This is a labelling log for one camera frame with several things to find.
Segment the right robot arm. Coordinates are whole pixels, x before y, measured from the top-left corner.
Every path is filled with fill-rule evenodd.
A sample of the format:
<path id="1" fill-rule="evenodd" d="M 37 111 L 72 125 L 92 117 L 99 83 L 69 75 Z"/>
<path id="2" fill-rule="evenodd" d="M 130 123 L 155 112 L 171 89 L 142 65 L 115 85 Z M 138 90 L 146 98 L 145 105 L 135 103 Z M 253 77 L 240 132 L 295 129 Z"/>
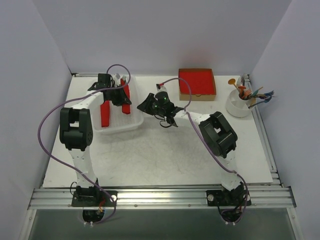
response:
<path id="1" fill-rule="evenodd" d="M 149 93 L 137 109 L 145 114 L 160 117 L 173 127 L 191 125 L 222 169 L 222 200 L 228 205 L 239 200 L 240 193 L 236 188 L 241 184 L 241 180 L 237 176 L 235 164 L 232 163 L 238 136 L 221 112 L 202 114 L 187 111 L 186 108 L 174 105 L 165 90 L 159 90 L 156 94 Z"/>

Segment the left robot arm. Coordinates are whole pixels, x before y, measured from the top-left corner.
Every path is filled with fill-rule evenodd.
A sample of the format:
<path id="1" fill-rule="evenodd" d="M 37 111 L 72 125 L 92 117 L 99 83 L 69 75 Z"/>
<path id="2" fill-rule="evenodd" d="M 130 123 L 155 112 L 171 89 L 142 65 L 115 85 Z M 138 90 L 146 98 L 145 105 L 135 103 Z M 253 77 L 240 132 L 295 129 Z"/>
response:
<path id="1" fill-rule="evenodd" d="M 95 206 L 101 201 L 102 192 L 97 188 L 96 177 L 90 156 L 93 141 L 91 113 L 111 101 L 115 106 L 131 105 L 129 87 L 125 75 L 99 73 L 85 94 L 86 98 L 71 107 L 60 110 L 59 139 L 69 151 L 76 168 L 77 185 L 75 197 Z"/>

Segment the white plastic perforated basket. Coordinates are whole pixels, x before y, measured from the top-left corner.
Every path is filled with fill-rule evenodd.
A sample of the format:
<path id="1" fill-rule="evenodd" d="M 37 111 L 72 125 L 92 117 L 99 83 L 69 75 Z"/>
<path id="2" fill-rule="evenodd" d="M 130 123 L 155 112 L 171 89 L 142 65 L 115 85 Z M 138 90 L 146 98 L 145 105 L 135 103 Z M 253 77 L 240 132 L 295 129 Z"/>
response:
<path id="1" fill-rule="evenodd" d="M 96 91 L 96 80 L 89 90 Z M 91 119 L 93 121 L 93 126 L 95 131 L 101 132 L 104 134 L 115 134 L 123 131 L 135 130 L 140 126 L 144 117 L 142 112 L 137 109 L 139 98 L 136 87 L 136 80 L 134 77 L 127 78 L 127 83 L 125 85 L 120 85 L 123 88 L 128 86 L 130 91 L 130 114 L 122 113 L 122 106 L 115 106 L 110 102 L 110 123 L 109 127 L 101 127 L 101 111 L 100 106 L 95 110 L 91 111 Z"/>

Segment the red paper napkin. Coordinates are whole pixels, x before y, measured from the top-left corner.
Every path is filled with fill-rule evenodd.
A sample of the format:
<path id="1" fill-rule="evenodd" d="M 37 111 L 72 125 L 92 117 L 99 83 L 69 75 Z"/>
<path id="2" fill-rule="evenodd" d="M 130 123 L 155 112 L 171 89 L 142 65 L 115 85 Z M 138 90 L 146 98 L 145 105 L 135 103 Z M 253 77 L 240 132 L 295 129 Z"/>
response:
<path id="1" fill-rule="evenodd" d="M 123 77 L 120 79 L 120 83 L 122 86 L 124 86 L 126 84 L 126 78 Z M 126 96 L 130 99 L 130 89 L 128 86 L 125 86 L 124 88 L 124 92 L 126 94 Z M 123 114 L 126 114 L 126 115 L 129 115 L 131 113 L 131 105 L 128 104 L 128 103 L 123 103 L 122 104 L 122 113 Z"/>

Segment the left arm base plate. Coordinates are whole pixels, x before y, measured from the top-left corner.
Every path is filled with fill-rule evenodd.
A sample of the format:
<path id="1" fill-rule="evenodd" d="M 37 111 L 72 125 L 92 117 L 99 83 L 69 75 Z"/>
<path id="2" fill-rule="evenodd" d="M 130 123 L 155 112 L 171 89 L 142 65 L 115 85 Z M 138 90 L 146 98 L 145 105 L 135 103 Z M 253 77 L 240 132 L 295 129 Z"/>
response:
<path id="1" fill-rule="evenodd" d="M 73 192 L 72 207 L 114 207 L 118 192 L 107 191 L 111 197 L 99 189 L 81 188 Z"/>

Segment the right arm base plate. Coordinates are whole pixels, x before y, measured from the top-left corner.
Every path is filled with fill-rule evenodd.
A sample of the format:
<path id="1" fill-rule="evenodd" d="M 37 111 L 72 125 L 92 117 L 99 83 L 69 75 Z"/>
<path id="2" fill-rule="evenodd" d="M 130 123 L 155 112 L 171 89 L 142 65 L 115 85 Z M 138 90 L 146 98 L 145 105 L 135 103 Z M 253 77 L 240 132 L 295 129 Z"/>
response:
<path id="1" fill-rule="evenodd" d="M 207 205 L 219 207 L 244 206 L 246 191 L 207 190 Z"/>

